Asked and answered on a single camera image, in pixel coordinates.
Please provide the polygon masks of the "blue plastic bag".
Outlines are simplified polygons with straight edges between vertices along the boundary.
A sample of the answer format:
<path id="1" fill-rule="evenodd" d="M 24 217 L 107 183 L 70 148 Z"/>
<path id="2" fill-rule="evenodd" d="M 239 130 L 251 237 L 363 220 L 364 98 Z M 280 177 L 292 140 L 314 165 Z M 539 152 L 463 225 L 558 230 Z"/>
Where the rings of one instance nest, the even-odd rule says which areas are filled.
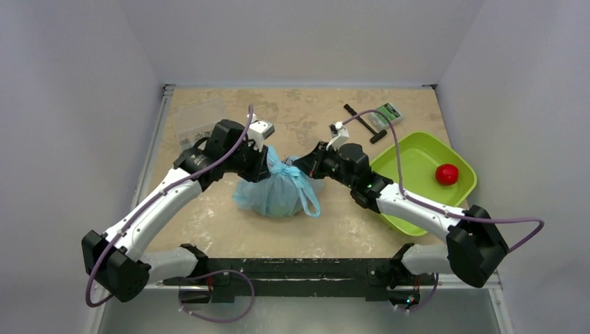
<path id="1" fill-rule="evenodd" d="M 237 207 L 271 218 L 294 216 L 299 212 L 319 217 L 318 195 L 324 181 L 305 175 L 292 164 L 296 159 L 289 156 L 283 161 L 274 147 L 268 147 L 266 162 L 270 177 L 259 182 L 239 181 L 232 194 Z"/>

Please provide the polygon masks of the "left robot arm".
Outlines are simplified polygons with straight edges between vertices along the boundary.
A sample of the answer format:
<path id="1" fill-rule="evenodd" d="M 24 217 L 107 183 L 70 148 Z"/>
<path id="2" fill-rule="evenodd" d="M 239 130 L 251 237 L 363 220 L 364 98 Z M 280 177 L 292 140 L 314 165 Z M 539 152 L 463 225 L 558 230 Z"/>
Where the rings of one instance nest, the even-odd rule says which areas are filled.
<path id="1" fill-rule="evenodd" d="M 221 120 L 208 137 L 198 140 L 174 161 L 159 186 L 126 217 L 102 234 L 94 230 L 82 239 L 89 275 L 87 290 L 98 283 L 121 302 L 135 298 L 155 281 L 183 278 L 197 285 L 207 277 L 205 259 L 196 247 L 146 253 L 150 242 L 181 208 L 197 198 L 224 174 L 254 182 L 268 178 L 267 146 L 274 133 L 271 122 L 254 120 L 248 128 Z"/>

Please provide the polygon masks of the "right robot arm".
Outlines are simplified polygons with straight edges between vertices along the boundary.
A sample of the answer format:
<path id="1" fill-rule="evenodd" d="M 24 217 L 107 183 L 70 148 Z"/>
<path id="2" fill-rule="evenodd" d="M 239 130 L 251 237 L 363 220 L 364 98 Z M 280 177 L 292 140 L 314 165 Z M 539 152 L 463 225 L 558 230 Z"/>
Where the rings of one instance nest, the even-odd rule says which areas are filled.
<path id="1" fill-rule="evenodd" d="M 422 273 L 453 273 L 464 283 L 481 288 L 509 252 L 484 208 L 449 207 L 402 191 L 399 184 L 372 170 L 359 144 L 347 143 L 334 150 L 319 142 L 293 165 L 313 179 L 329 177 L 347 186 L 362 208 L 401 218 L 443 241 L 439 246 L 409 246 L 393 261 L 390 273 L 399 283 Z"/>

